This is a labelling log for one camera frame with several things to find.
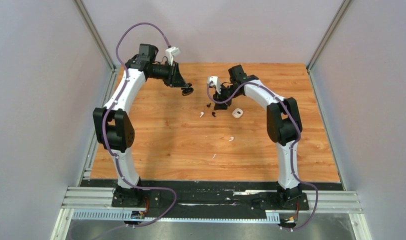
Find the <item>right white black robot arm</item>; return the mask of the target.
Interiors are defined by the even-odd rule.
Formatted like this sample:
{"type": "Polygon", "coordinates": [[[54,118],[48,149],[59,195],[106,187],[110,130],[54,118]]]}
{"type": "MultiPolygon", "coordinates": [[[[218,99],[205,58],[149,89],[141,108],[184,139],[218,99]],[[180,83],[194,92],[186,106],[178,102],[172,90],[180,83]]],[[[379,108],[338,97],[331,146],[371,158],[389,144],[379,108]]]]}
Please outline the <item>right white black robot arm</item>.
{"type": "Polygon", "coordinates": [[[257,102],[266,111],[266,130],[269,139],[275,143],[279,167],[277,204],[289,209],[302,194],[297,168],[297,146],[301,139],[302,122],[297,100],[284,98],[265,86],[254,74],[244,72],[242,65],[228,69],[230,84],[225,86],[217,76],[210,76],[206,85],[214,88],[208,94],[215,110],[227,109],[232,99],[246,96],[257,102]]]}

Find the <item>black earbud charging case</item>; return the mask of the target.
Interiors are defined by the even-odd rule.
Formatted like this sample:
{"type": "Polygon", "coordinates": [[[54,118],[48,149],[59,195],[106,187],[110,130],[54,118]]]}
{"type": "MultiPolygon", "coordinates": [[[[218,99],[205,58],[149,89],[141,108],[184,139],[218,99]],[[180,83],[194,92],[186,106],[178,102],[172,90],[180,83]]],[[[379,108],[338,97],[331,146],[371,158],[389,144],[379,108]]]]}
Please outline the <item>black earbud charging case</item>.
{"type": "Polygon", "coordinates": [[[189,96],[194,92],[194,88],[193,87],[189,87],[189,88],[182,88],[181,89],[181,94],[182,96],[189,96]]]}

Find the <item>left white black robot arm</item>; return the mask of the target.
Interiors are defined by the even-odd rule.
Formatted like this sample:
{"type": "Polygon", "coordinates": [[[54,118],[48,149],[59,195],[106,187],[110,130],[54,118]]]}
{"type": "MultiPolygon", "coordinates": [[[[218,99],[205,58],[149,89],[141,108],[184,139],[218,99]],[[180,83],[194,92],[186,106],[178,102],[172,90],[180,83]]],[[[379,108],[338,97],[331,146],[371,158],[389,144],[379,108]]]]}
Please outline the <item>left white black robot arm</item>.
{"type": "Polygon", "coordinates": [[[112,97],[92,113],[97,141],[108,151],[115,164],[118,182],[113,198],[133,207],[144,201],[141,178],[132,159],[135,129],[129,118],[139,90],[149,78],[153,78],[163,81],[167,87],[180,89],[183,96],[194,91],[192,84],[182,77],[179,64],[174,60],[181,53],[180,48],[168,47],[163,63],[156,61],[158,52],[155,45],[140,44],[138,54],[125,63],[122,79],[112,97]]]}

